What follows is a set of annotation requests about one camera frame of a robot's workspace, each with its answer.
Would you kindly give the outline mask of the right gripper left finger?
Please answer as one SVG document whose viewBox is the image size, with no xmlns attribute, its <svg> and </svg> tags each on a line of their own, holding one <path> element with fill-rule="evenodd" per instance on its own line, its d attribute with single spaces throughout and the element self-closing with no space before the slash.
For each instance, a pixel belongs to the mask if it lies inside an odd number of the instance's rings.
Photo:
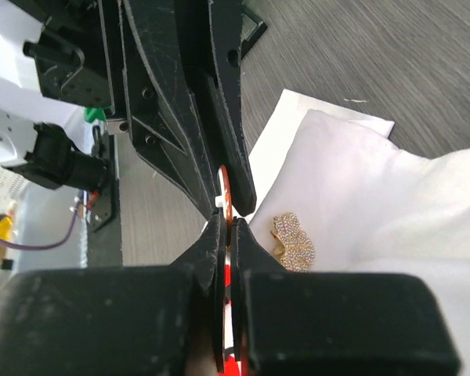
<svg viewBox="0 0 470 376">
<path fill-rule="evenodd" d="M 168 266 L 39 270 L 0 292 L 0 375 L 216 375 L 224 217 Z"/>
</svg>

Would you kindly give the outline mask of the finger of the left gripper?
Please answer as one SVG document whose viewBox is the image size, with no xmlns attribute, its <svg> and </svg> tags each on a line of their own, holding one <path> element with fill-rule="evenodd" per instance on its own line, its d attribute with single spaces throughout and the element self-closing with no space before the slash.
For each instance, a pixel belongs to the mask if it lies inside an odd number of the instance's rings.
<svg viewBox="0 0 470 376">
<path fill-rule="evenodd" d="M 241 110 L 240 1 L 177 1 L 175 17 L 186 83 L 194 94 L 214 168 L 226 166 L 239 215 L 255 210 Z"/>
</svg>

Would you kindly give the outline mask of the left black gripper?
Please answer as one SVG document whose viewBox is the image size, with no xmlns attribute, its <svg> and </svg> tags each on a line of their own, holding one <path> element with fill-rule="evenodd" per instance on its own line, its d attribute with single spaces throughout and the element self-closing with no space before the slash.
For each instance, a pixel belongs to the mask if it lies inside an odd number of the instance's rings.
<svg viewBox="0 0 470 376">
<path fill-rule="evenodd" d="M 82 1 L 81 105 L 103 110 L 110 133 L 128 131 L 137 154 L 209 219 L 217 183 L 195 95 L 186 83 L 173 1 Z"/>
</svg>

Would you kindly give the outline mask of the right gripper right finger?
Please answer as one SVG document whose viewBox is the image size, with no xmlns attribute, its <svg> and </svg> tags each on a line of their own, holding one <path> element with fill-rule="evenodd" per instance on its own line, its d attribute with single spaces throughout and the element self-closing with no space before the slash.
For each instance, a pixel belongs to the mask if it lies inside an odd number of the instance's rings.
<svg viewBox="0 0 470 376">
<path fill-rule="evenodd" d="M 456 375 L 436 297 L 404 273 L 287 271 L 231 228 L 235 358 L 244 375 Z"/>
</svg>

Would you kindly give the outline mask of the gold flower brooch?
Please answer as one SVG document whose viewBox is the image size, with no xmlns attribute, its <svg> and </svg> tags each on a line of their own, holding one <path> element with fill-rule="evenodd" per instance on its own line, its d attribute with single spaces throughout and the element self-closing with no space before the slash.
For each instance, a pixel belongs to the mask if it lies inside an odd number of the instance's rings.
<svg viewBox="0 0 470 376">
<path fill-rule="evenodd" d="M 277 241 L 273 255 L 285 269 L 299 273 L 309 271 L 316 250 L 295 213 L 286 212 L 275 216 L 270 234 Z"/>
</svg>

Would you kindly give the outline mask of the orange round brooch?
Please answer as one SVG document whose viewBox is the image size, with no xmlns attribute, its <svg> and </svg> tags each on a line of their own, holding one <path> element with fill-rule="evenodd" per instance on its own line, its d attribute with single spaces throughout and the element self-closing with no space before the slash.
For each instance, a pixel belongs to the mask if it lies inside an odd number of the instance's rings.
<svg viewBox="0 0 470 376">
<path fill-rule="evenodd" d="M 233 225 L 233 205 L 230 191 L 230 180 L 225 165 L 218 170 L 220 194 L 215 197 L 215 206 L 221 208 L 226 222 L 226 247 L 230 247 L 231 229 Z"/>
</svg>

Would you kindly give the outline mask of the white printed t-shirt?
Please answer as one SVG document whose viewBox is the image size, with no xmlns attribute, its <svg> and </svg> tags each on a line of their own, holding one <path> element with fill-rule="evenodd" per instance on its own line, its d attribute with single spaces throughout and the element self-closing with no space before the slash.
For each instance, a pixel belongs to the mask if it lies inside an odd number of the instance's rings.
<svg viewBox="0 0 470 376">
<path fill-rule="evenodd" d="M 314 271 L 404 272 L 436 295 L 470 375 L 470 149 L 428 159 L 393 122 L 284 90 L 249 161 L 247 217 L 272 251 L 273 218 L 297 215 Z"/>
</svg>

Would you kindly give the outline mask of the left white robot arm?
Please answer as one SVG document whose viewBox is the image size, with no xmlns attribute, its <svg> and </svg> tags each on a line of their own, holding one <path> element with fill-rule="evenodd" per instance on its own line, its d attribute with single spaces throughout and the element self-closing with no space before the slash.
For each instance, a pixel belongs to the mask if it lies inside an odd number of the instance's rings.
<svg viewBox="0 0 470 376">
<path fill-rule="evenodd" d="M 239 1 L 0 1 L 0 107 L 65 125 L 100 108 L 205 217 L 255 210 L 240 101 Z"/>
</svg>

